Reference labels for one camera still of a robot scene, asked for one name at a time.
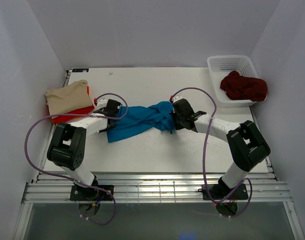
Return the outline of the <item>blue t shirt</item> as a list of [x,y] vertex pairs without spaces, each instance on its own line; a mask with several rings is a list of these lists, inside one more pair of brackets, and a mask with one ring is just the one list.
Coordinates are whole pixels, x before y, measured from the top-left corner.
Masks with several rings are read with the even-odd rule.
[[125,140],[151,128],[172,133],[175,129],[172,111],[173,106],[169,101],[161,101],[149,107],[122,106],[118,115],[125,116],[117,121],[116,127],[106,131],[107,141],[113,143]]

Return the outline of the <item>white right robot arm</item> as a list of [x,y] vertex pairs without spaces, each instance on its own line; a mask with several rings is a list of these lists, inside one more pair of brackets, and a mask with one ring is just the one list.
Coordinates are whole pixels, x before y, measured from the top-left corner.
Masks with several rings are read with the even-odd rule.
[[226,173],[212,187],[205,191],[214,200],[229,199],[243,184],[247,174],[271,153],[271,149],[250,120],[243,123],[215,118],[204,111],[195,112],[190,103],[180,96],[170,99],[173,110],[170,113],[176,130],[187,129],[205,138],[213,136],[226,142],[233,159]]

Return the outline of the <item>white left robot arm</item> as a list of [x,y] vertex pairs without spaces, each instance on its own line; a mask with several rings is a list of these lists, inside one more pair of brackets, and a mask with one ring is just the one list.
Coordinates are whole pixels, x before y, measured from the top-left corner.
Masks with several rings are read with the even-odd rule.
[[102,108],[90,116],[57,124],[47,150],[47,159],[73,178],[74,184],[88,200],[98,196],[99,188],[95,175],[83,164],[86,139],[116,127],[116,118],[122,107],[120,102],[113,99],[102,98],[100,101],[103,102]]

